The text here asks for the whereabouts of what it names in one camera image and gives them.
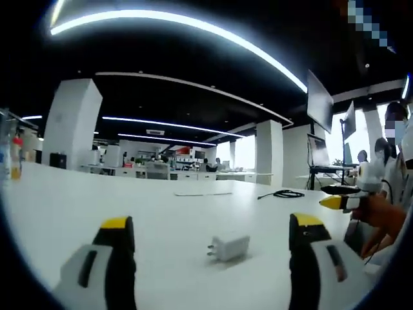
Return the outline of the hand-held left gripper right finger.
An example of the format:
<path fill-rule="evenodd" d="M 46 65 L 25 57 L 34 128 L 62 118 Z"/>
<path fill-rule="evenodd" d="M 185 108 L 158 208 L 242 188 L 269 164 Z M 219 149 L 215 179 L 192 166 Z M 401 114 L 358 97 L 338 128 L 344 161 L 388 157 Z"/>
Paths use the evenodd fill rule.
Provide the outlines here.
<path fill-rule="evenodd" d="M 315 216 L 290 215 L 288 247 L 289 309 L 352 309 L 373 288 L 363 260 Z"/>

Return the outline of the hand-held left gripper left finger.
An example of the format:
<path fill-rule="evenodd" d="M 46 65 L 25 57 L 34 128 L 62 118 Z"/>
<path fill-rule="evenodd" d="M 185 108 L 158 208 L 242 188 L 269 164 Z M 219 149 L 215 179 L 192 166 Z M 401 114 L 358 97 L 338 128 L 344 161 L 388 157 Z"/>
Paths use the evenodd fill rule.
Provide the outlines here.
<path fill-rule="evenodd" d="M 104 221 L 62 265 L 53 296 L 65 309 L 136 309 L 134 255 L 132 217 Z"/>

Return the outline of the person's right hand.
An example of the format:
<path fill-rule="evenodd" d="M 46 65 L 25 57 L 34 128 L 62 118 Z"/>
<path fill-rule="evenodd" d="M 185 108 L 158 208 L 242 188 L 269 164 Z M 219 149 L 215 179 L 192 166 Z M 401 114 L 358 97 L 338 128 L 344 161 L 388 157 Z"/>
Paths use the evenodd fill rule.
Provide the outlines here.
<path fill-rule="evenodd" d="M 384 227 L 392 204 L 379 194 L 360 198 L 359 206 L 352 211 L 352 218 L 373 227 Z"/>

